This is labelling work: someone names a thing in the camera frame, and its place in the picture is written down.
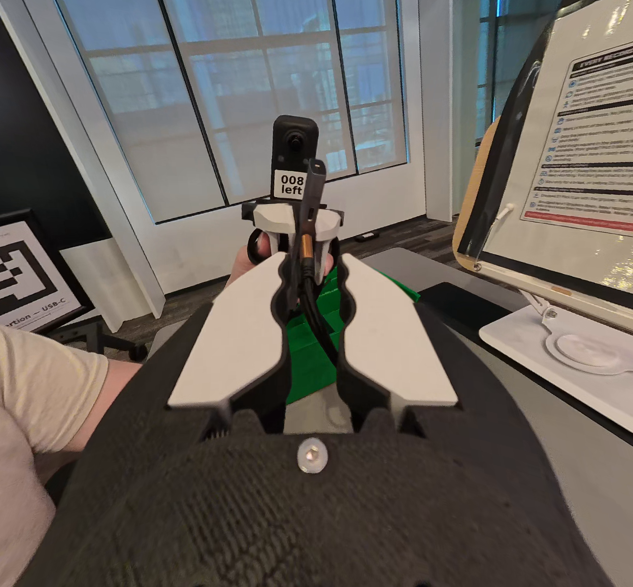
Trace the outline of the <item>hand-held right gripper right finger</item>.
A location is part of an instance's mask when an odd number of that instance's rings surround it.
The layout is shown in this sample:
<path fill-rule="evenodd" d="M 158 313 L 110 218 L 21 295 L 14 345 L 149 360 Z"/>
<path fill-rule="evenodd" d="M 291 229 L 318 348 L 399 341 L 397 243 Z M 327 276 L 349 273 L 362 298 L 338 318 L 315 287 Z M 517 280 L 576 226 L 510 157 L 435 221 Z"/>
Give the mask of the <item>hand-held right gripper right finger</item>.
<path fill-rule="evenodd" d="M 339 259 L 337 392 L 353 418 L 387 409 L 452 408 L 458 396 L 416 310 L 395 282 L 349 253 Z"/>

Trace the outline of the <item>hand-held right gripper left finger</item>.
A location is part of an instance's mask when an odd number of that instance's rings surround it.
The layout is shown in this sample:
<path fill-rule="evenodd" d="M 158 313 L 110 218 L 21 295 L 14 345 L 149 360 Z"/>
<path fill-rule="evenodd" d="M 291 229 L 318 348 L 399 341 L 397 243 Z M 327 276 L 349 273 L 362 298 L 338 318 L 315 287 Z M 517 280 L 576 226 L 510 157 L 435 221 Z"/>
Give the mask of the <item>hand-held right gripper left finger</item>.
<path fill-rule="evenodd" d="M 279 252 L 222 291 L 170 394 L 170 409 L 213 409 L 230 419 L 243 409 L 264 417 L 286 404 L 291 274 L 290 255 Z"/>

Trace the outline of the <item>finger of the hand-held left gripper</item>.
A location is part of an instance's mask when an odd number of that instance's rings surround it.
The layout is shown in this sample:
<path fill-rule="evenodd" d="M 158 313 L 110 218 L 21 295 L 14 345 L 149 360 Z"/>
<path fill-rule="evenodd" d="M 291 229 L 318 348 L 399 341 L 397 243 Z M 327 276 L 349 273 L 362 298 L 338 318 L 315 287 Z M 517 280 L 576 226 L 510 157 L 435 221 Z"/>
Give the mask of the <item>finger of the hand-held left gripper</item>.
<path fill-rule="evenodd" d="M 290 203 L 257 203 L 254 226 L 268 235 L 271 253 L 289 253 L 296 236 L 295 207 Z"/>
<path fill-rule="evenodd" d="M 328 274 L 328 256 L 332 257 L 332 266 L 336 266 L 339 256 L 338 233 L 342 224 L 342 212 L 325 208 L 318 210 L 313 238 L 314 279 L 323 279 Z"/>

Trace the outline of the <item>grey usb hub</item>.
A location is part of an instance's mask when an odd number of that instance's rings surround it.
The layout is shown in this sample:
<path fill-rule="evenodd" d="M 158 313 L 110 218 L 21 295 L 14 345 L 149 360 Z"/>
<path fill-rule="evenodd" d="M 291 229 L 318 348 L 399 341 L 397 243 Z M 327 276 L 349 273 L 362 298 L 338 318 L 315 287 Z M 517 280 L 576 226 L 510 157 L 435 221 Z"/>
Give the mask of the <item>grey usb hub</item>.
<path fill-rule="evenodd" d="M 311 159 L 306 172 L 305 186 L 297 218 L 296 235 L 301 239 L 309 235 L 316 239 L 316 221 L 321 204 L 323 188 L 327 179 L 325 164 L 318 159 Z"/>

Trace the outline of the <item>green plastic bin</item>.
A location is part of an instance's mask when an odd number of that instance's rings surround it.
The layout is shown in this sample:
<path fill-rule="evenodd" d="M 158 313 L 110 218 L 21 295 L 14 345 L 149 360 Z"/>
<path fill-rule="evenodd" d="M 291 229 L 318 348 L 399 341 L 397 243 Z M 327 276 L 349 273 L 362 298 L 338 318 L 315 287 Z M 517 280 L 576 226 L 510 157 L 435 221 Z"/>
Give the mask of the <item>green plastic bin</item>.
<path fill-rule="evenodd" d="M 329 337 L 338 348 L 344 321 L 339 313 L 341 293 L 336 268 L 325 277 L 316 304 L 327 324 Z M 287 336 L 292 368 L 292 386 L 286 402 L 289 405 L 335 384 L 337 372 L 315 338 L 300 306 L 290 316 Z"/>

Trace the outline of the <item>person's left hand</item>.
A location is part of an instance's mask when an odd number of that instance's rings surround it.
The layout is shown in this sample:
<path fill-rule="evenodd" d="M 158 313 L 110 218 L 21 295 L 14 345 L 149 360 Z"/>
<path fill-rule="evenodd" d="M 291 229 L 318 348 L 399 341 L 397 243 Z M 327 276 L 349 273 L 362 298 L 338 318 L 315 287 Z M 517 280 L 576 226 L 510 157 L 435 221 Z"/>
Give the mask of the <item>person's left hand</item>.
<path fill-rule="evenodd" d="M 270 237 L 261 230 L 251 233 L 249 241 L 238 251 L 233 263 L 232 272 L 228 278 L 225 288 L 237 281 L 258 264 L 262 263 L 272 255 Z"/>

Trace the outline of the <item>large glass window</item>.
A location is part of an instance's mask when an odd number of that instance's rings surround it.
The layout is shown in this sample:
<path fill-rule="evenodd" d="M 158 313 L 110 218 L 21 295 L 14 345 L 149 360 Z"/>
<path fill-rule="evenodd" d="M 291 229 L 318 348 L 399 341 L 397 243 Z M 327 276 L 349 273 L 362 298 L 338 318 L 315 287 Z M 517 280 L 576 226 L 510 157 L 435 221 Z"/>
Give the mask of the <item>large glass window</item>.
<path fill-rule="evenodd" d="M 407 161 L 397 0 L 55 0 L 154 224 L 268 194 L 274 120 L 328 179 Z"/>
<path fill-rule="evenodd" d="M 453 0 L 454 132 L 479 146 L 561 0 Z"/>

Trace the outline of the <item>white folding stand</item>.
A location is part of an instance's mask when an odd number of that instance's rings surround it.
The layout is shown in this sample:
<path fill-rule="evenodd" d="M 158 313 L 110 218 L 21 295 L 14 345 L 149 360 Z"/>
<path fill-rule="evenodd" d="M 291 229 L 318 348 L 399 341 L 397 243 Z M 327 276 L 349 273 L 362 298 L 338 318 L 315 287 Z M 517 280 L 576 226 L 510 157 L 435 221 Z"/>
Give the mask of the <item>white folding stand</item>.
<path fill-rule="evenodd" d="M 528 305 L 480 339 L 594 412 L 632 432 L 632 335 L 522 292 Z"/>

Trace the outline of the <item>black wheeled sign stand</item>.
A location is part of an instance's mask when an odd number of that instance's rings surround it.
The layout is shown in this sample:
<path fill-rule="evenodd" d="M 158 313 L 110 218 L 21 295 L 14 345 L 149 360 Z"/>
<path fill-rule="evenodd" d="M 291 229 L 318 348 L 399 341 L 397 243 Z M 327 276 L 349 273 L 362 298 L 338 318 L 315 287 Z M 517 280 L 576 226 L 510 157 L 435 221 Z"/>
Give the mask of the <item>black wheeled sign stand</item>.
<path fill-rule="evenodd" d="M 44 336 L 62 345 L 82 342 L 85 344 L 86 351 L 93 354 L 104 355 L 107 348 L 124 352 L 133 362 L 143 362 L 149 354 L 145 344 L 116 337 L 105 330 L 105 324 L 102 321 L 96 319 L 61 326 L 44 333 Z"/>

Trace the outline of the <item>black framed marker sign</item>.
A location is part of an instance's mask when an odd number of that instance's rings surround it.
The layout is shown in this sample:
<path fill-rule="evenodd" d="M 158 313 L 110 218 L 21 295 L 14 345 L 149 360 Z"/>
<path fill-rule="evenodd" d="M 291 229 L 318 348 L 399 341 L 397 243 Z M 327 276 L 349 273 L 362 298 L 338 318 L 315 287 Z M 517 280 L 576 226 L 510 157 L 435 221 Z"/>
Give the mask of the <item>black framed marker sign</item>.
<path fill-rule="evenodd" d="M 1 325 L 47 333 L 93 308 L 33 210 L 1 214 Z"/>

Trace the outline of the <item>wood-edged instruction board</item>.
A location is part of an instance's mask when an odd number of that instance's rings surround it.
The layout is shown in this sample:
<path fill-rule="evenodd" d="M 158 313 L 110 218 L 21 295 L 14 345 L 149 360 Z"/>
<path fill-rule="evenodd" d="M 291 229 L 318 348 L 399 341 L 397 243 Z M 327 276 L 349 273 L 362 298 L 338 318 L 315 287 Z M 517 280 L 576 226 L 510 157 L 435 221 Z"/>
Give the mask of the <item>wood-edged instruction board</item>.
<path fill-rule="evenodd" d="M 561 0 L 483 136 L 465 269 L 632 328 L 632 0 Z"/>

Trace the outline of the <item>large black panel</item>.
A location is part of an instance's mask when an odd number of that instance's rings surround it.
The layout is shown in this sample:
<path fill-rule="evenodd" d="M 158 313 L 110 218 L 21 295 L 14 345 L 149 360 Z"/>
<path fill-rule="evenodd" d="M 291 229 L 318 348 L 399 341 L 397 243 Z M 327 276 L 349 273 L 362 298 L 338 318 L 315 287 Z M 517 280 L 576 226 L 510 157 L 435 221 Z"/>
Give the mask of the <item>large black panel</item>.
<path fill-rule="evenodd" d="M 111 238 L 1 23 L 1 214 L 33 210 L 59 250 Z"/>

